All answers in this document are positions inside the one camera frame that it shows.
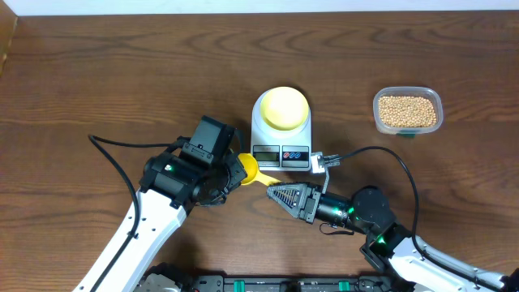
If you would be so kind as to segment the yellow plastic measuring scoop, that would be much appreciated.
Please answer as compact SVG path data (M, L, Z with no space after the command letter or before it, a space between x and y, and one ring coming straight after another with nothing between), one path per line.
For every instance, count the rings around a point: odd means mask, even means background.
M247 173L247 176L241 181L242 185L262 183L265 186L270 186L280 182L276 178L261 173L257 160L250 153L240 153L238 159Z

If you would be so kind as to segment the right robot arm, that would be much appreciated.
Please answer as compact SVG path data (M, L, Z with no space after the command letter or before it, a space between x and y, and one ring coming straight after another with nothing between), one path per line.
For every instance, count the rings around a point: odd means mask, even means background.
M517 291L518 271L506 276L480 269L435 249L413 236L396 218L388 199L377 187L364 187L349 199L323 192L308 182L275 183L267 197L287 213L309 224L322 221L363 234L360 247L377 271L393 273L415 291Z

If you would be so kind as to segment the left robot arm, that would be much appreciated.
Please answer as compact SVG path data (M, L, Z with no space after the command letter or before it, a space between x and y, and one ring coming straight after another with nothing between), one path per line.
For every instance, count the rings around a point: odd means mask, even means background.
M247 172L238 159L243 150L231 148L234 140L243 141L239 129L203 116L193 136L163 144L163 152L146 162L137 187L110 158L132 203L76 290L134 290L157 252L194 207L222 205L242 184Z

